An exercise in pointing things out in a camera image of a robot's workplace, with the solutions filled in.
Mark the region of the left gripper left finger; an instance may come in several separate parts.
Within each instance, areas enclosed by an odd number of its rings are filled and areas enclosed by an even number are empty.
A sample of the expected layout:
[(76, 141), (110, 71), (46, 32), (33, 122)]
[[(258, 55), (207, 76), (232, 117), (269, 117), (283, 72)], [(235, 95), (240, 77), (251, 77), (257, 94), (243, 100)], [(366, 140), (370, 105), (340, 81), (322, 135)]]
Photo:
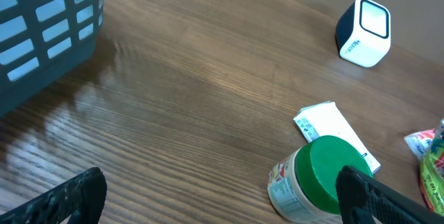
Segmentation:
[(100, 168), (92, 167), (42, 195), (1, 215), (1, 224), (97, 224), (105, 206), (107, 183)]

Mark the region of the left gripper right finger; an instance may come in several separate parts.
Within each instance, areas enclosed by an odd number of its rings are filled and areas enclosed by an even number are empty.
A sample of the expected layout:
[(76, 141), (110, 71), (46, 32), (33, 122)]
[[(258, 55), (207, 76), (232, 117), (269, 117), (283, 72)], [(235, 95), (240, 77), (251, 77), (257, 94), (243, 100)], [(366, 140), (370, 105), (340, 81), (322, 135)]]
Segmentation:
[(343, 224), (442, 224), (443, 217), (376, 181), (352, 166), (336, 179)]

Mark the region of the green lid plastic jar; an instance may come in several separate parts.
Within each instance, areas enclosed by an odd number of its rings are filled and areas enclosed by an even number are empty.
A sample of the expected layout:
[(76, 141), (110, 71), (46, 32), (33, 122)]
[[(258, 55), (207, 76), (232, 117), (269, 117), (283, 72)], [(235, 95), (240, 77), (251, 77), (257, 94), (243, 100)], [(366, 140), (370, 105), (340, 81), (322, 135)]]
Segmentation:
[(267, 192), (272, 206), (295, 223), (339, 215), (335, 184), (344, 166), (373, 175), (361, 154), (338, 137), (319, 137), (299, 148), (268, 174)]

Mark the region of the red small snack pack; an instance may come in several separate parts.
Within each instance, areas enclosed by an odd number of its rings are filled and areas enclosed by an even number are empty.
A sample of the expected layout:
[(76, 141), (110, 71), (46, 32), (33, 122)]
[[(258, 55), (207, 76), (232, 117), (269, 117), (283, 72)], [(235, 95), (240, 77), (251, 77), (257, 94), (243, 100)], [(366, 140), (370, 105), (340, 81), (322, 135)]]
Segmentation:
[(434, 129), (423, 130), (404, 137), (404, 141), (414, 156), (421, 160), (435, 138)]

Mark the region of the haribo gummy bag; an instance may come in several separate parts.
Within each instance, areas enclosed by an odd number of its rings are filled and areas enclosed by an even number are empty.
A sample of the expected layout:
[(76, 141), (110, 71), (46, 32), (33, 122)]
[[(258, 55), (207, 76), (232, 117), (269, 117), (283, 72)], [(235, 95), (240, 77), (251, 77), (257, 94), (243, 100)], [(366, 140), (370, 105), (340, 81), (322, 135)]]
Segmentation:
[(420, 162), (420, 190), (433, 212), (443, 215), (443, 120)]

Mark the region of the white tissue pack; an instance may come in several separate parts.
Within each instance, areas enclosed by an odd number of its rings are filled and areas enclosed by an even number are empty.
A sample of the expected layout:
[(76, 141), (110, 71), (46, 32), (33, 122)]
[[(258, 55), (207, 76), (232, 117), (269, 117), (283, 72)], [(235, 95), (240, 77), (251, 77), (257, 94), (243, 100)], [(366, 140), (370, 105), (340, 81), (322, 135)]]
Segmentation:
[(293, 121), (308, 143), (322, 136), (335, 136), (352, 145), (365, 159), (373, 174), (381, 164), (364, 146), (351, 125), (341, 114), (335, 102), (326, 101), (302, 108)]

